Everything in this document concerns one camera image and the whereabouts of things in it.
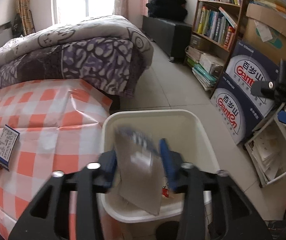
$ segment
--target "checkered tablecloth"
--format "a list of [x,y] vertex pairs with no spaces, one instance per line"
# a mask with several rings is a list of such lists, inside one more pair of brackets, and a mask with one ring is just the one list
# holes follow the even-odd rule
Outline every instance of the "checkered tablecloth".
[[[30,81],[0,90],[0,133],[6,124],[20,133],[10,171],[0,171],[0,234],[5,239],[52,171],[79,171],[98,159],[110,105],[108,97],[81,79]],[[74,195],[71,203],[73,239]],[[102,223],[108,238],[115,237],[112,219],[103,216]]]

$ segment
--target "bed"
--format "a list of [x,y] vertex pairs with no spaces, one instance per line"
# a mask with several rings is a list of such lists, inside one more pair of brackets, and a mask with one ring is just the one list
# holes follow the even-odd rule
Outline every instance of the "bed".
[[152,57],[150,41],[121,16],[53,25],[14,39],[7,23],[0,26],[0,89],[30,80],[82,78],[118,101],[133,97]]

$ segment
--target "folded black clothing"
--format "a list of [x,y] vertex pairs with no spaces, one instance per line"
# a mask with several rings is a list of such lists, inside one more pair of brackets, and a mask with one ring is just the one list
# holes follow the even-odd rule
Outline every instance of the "folded black clothing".
[[169,6],[172,6],[173,4],[179,4],[179,5],[186,4],[186,0],[151,0],[150,3],[155,5],[167,4]]
[[187,16],[187,10],[181,5],[169,7],[147,3],[146,7],[148,8],[149,17],[165,18],[173,21],[183,22]]

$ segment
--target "white plastic bin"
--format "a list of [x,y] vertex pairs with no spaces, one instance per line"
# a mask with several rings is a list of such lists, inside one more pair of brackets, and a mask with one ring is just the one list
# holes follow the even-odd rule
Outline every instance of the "white plastic bin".
[[[113,149],[114,131],[119,126],[130,126],[151,136],[155,146],[166,138],[172,151],[182,154],[184,161],[194,163],[202,171],[216,173],[219,164],[211,143],[200,120],[186,110],[155,110],[119,112],[111,115],[103,124],[101,152]],[[101,194],[106,212],[124,223],[139,223],[169,218],[181,214],[183,194],[173,194],[174,198],[162,199],[158,216],[153,216],[120,197],[115,190]],[[209,192],[204,194],[204,203],[211,201]]]

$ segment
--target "black leather bench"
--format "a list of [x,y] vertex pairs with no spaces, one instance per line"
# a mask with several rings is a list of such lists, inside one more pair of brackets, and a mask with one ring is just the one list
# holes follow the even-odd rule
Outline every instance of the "black leather bench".
[[142,30],[169,55],[171,62],[176,58],[185,57],[185,48],[190,44],[191,39],[191,25],[143,16]]

